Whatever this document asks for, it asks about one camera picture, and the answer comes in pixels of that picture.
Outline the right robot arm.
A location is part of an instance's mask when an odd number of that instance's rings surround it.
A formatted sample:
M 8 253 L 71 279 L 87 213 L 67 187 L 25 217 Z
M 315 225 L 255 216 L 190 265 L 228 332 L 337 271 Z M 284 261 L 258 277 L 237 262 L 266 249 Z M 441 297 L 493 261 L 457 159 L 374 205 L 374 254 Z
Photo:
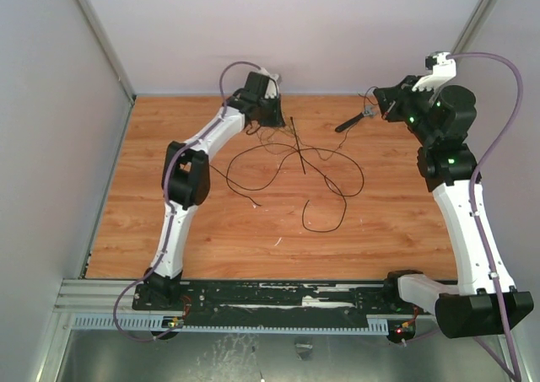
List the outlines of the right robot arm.
M 436 282 L 422 272 L 389 272 L 382 295 L 385 307 L 402 313 L 411 304 L 435 316 L 448 338 L 503 333 L 534 309 L 530 292 L 516 288 L 493 244 L 483 209 L 483 187 L 473 179 L 477 161 L 466 145 L 476 116 L 476 97 L 459 85 L 439 93 L 417 90 L 419 76 L 394 87 L 375 89 L 381 117 L 404 122 L 418 139 L 417 166 L 445 221 L 456 261 L 457 284 Z

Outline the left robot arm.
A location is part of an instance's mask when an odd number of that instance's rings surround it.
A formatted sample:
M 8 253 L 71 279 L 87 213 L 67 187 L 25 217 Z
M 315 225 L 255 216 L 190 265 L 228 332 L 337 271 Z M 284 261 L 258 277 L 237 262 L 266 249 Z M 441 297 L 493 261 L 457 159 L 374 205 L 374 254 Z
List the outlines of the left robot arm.
M 246 126 L 284 126 L 277 74 L 260 67 L 248 73 L 244 86 L 226 98 L 218 112 L 185 142 L 172 142 L 165 153 L 162 175 L 165 215 L 158 249 L 143 285 L 165 310 L 181 300 L 184 249 L 200 205 L 210 191 L 210 163 L 218 151 Z

